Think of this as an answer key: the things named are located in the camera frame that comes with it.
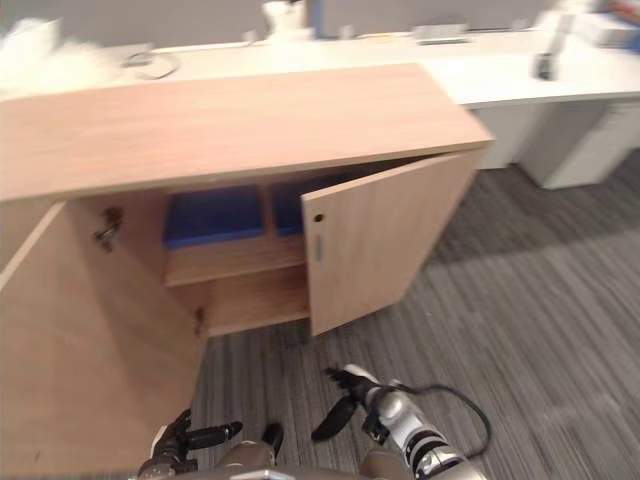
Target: wooden cabinet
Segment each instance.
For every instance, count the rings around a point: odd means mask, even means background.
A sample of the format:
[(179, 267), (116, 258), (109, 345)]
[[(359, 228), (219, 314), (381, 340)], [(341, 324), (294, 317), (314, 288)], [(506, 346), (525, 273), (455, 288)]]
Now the wooden cabinet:
[[(401, 299), (491, 140), (415, 65), (104, 89), (2, 114), (3, 200), (58, 201), (15, 223), (0, 273), (4, 475), (133, 470), (188, 406), (208, 336), (303, 318), (317, 335)], [(334, 173), (350, 180), (302, 195), (304, 233), (279, 236), (271, 185)], [(164, 248), (171, 194), (255, 184), (262, 236)], [(123, 219), (107, 251), (94, 233), (109, 207)]]

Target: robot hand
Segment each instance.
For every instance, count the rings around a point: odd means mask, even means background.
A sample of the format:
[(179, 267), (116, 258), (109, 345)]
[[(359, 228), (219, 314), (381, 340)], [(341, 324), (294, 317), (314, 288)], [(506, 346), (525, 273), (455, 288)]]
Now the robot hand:
[[(356, 365), (347, 365), (342, 370), (330, 368), (326, 372), (347, 393), (314, 430), (311, 435), (313, 441), (328, 440), (338, 434), (360, 405), (367, 412), (362, 425), (365, 433), (380, 445), (391, 437), (416, 478), (440, 478), (440, 474), (445, 472), (447, 478), (484, 478), (468, 459), (486, 451), (491, 440), (491, 425), (482, 410), (464, 394), (438, 384), (418, 389), (400, 383), (384, 385)], [(466, 456), (460, 454), (407, 396), (407, 393), (420, 395), (431, 391), (452, 393), (478, 414), (487, 432), (485, 444), (480, 449)]]
[(195, 459), (187, 460), (189, 451), (226, 442), (242, 430), (242, 423), (232, 422), (189, 431), (190, 427), (191, 410), (187, 409), (158, 431), (151, 447), (151, 458), (138, 471), (139, 480), (195, 472), (198, 463)]

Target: striped carpet floor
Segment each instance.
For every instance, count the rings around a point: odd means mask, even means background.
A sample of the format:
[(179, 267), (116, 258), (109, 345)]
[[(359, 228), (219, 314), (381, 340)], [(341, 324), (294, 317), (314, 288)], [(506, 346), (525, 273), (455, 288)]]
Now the striped carpet floor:
[[(516, 168), (480, 173), (403, 301), (313, 340), (304, 321), (211, 340), (196, 422), (240, 419), (246, 439), (279, 420), (282, 463), (356, 471), (372, 446), (362, 416), (309, 438), (339, 396), (321, 370), (354, 362), (475, 399), (495, 429), (477, 460), (491, 480), (640, 478), (638, 153), (601, 185), (561, 191)], [(480, 442), (455, 399), (418, 403), (461, 449)]]

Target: open cabinet door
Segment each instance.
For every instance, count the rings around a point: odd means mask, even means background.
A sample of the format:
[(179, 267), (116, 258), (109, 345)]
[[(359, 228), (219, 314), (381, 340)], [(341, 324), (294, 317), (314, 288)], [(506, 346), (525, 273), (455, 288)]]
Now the open cabinet door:
[(0, 474), (132, 472), (191, 404), (203, 340), (160, 282), (73, 202), (0, 275)]
[(404, 295), (479, 158), (431, 157), (302, 196), (313, 335)]

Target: white object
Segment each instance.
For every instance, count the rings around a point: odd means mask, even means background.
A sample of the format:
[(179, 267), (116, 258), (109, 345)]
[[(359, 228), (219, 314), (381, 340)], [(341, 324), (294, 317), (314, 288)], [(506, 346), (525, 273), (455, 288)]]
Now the white object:
[(35, 93), (60, 93), (96, 88), (119, 73), (115, 58), (93, 43), (67, 41), (42, 64), (24, 89)]
[(465, 37), (468, 29), (469, 25), (466, 23), (419, 25), (413, 28), (413, 34), (419, 45), (460, 43), (468, 41)]
[(526, 18), (518, 18), (511, 22), (511, 30), (514, 32), (526, 30), (527, 28), (529, 28), (529, 22)]
[(359, 375), (360, 377), (367, 378), (371, 380), (373, 383), (380, 383), (380, 380), (374, 377), (368, 370), (365, 370), (364, 368), (362, 368), (359, 365), (356, 365), (355, 363), (349, 363), (345, 365), (344, 370), (346, 370), (349, 373), (353, 373), (354, 375)]
[(242, 40), (246, 42), (247, 45), (256, 43), (257, 39), (258, 39), (258, 35), (256, 34), (255, 30), (249, 30), (248, 32), (244, 32), (242, 34)]
[(59, 21), (25, 18), (17, 22), (0, 48), (0, 89), (17, 90), (31, 81), (59, 42)]
[(480, 168), (504, 168), (512, 163), (544, 118), (547, 106), (546, 103), (527, 103), (473, 110), (495, 138), (482, 157)]
[(151, 442), (151, 448), (149, 449), (149, 458), (153, 458), (153, 451), (156, 448), (156, 443), (160, 441), (160, 439), (162, 438), (162, 435), (164, 435), (164, 432), (166, 430), (167, 430), (167, 425), (162, 425), (156, 432), (156, 435), (155, 437), (153, 437), (153, 441)]
[(303, 1), (293, 4), (287, 1), (265, 2), (262, 4), (262, 12), (270, 28), (266, 39), (269, 43), (294, 42), (311, 38), (311, 29), (305, 28), (307, 16)]
[(639, 31), (606, 13), (583, 13), (576, 16), (573, 24), (574, 33), (597, 47), (626, 48)]
[(343, 25), (340, 27), (340, 40), (351, 40), (353, 35), (353, 25)]
[(542, 185), (575, 187), (604, 180), (640, 146), (640, 102), (614, 103)]

